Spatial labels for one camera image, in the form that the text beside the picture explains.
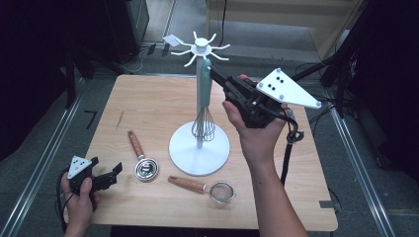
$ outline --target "mesh strainer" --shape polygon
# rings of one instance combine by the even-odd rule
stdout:
[[[175,176],[169,176],[168,181],[172,184],[183,188],[192,189],[200,193],[209,193],[210,197],[215,202],[221,204],[229,203],[236,196],[233,187],[226,182],[217,182],[208,187],[206,184],[201,182]]]

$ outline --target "wooden handle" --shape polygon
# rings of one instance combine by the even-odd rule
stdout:
[[[176,176],[169,176],[169,178],[167,178],[167,180],[175,185],[179,185],[182,186],[184,188],[190,188],[196,191],[201,191],[204,192],[206,190],[207,185],[203,184],[201,182],[198,181],[193,181],[193,180],[189,180],[189,179],[185,179],[185,178],[179,178]]]
[[[141,158],[145,158],[144,152],[142,151],[138,138],[136,138],[136,135],[135,133],[133,133],[132,130],[128,131],[128,137],[138,159],[140,158],[140,156],[142,156]]]

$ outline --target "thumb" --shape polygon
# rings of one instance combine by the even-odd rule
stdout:
[[[81,184],[80,187],[80,197],[84,198],[84,197],[89,197],[89,193],[92,190],[92,179],[90,178],[86,178],[83,181],[83,184]]]

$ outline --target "human hand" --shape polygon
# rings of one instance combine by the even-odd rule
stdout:
[[[243,155],[249,165],[254,168],[260,165],[274,165],[274,150],[277,140],[286,124],[282,119],[275,118],[265,128],[248,128],[244,124],[238,109],[230,102],[222,103],[228,120],[236,127]]]
[[[70,182],[67,179],[67,173],[61,178],[61,187],[64,191],[68,209],[68,226],[65,236],[84,236],[92,223],[93,205],[90,200],[90,191],[92,189],[92,179],[86,178],[81,187],[80,195],[71,192]],[[99,197],[93,194],[94,201],[98,202]]]

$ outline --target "wrist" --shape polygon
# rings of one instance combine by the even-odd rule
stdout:
[[[65,237],[82,237],[85,236],[89,225],[85,224],[71,224],[69,223],[65,230]]]
[[[247,165],[252,175],[277,173],[273,157],[269,159],[247,160]]]

